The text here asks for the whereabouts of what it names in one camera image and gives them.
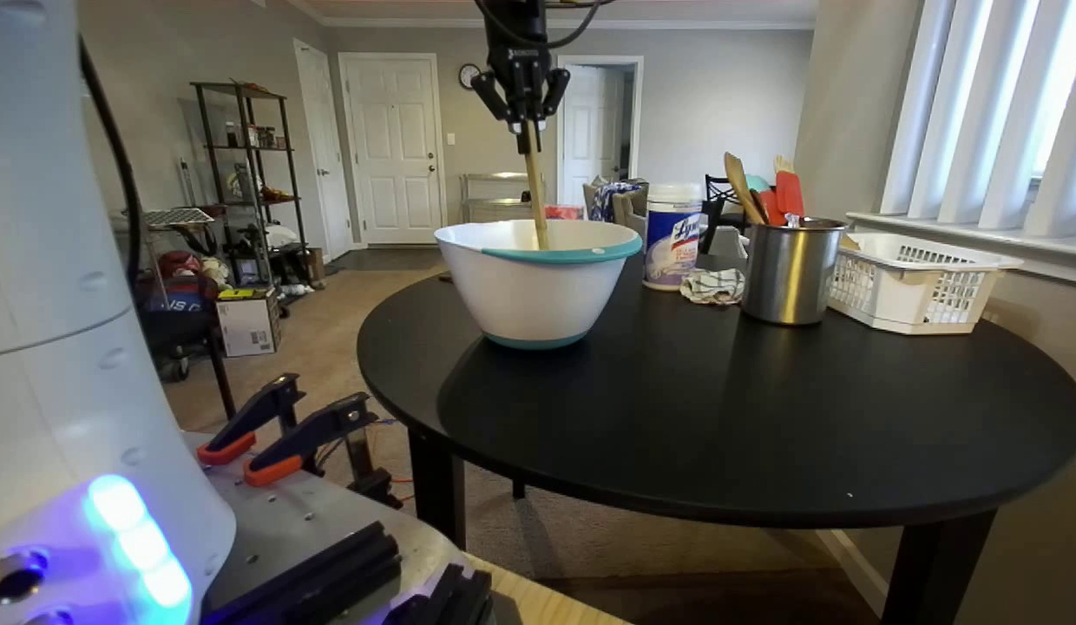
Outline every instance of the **cord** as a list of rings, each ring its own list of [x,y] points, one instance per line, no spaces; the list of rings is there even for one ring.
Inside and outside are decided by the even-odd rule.
[[[529,39],[529,35],[515,33],[507,20],[497,17],[497,10],[491,10],[486,0],[475,0],[479,13],[491,17],[515,47],[524,47],[524,49],[562,49],[562,47],[575,43],[585,33],[585,25],[595,25],[600,5],[609,5],[609,0],[595,0],[585,8],[585,17],[566,39],[541,43],[541,39]]]
[[[99,92],[99,81],[97,81],[97,69],[93,69],[93,61],[87,52],[83,39],[80,39],[80,72],[83,72],[83,83],[89,92],[97,123],[108,132],[112,155],[116,155],[116,168],[119,168],[119,176],[123,176],[123,196],[125,196],[125,206],[130,206],[130,211],[125,211],[125,221],[130,221],[125,283],[130,283],[130,297],[136,300],[139,270],[142,270],[139,268],[139,257],[142,257],[142,199],[136,190],[136,176],[132,176],[132,168],[130,168],[130,154],[125,154],[119,123],[112,114],[108,94]]]

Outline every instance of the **white door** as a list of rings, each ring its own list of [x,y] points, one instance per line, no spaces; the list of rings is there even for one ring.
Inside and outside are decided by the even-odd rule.
[[[443,221],[436,55],[342,52],[339,83],[363,242],[433,242]]]
[[[560,202],[584,206],[584,184],[615,176],[628,138],[628,81],[618,69],[572,66],[562,101]]]
[[[323,260],[334,260],[355,252],[355,231],[352,231],[355,211],[335,144],[329,61],[319,49],[295,43],[295,63],[297,63],[310,159],[319,189]]]

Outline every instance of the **window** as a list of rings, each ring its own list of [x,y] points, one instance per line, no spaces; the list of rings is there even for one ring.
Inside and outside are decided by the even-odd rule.
[[[882,214],[1076,255],[1076,0],[923,0]]]

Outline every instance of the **wall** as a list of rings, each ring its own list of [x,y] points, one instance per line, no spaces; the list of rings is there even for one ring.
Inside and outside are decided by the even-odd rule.
[[[820,5],[799,173],[827,214],[877,210],[916,13],[921,0]],[[1072,284],[1005,275],[987,316],[1076,378]],[[889,581],[900,533],[851,533],[851,539]],[[997,515],[957,622],[1076,622],[1076,462]]]
[[[749,169],[772,169],[794,154],[813,33],[603,33],[575,39],[566,55],[643,55],[639,173],[652,184],[693,184],[738,154]],[[339,28],[334,52],[436,52],[447,206],[458,214],[460,173],[524,169],[515,138],[475,94],[458,88],[458,66],[486,61],[479,28]],[[555,128],[545,132],[545,169],[555,168]]]
[[[248,81],[288,99],[288,132],[297,144],[295,173],[304,211],[304,241],[319,242],[319,199],[310,176],[310,150],[297,69],[293,39],[315,49],[325,33],[293,10],[286,0],[83,0],[80,33],[108,92],[112,113],[130,150],[142,206],[184,206],[176,164],[187,159],[193,176],[207,181],[200,155],[193,81]],[[93,118],[87,118],[97,173],[108,206],[123,210],[116,164]]]

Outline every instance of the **doorway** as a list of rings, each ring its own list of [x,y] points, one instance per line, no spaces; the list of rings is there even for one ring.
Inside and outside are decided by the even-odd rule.
[[[639,173],[643,55],[562,55],[572,72],[560,113],[560,206],[584,184]]]
[[[436,55],[339,52],[363,242],[433,242],[443,221]]]
[[[323,260],[334,260],[355,252],[355,211],[342,184],[339,144],[335,144],[335,108],[329,83],[325,52],[295,39],[297,92],[310,138],[311,181],[319,190],[323,219]]]

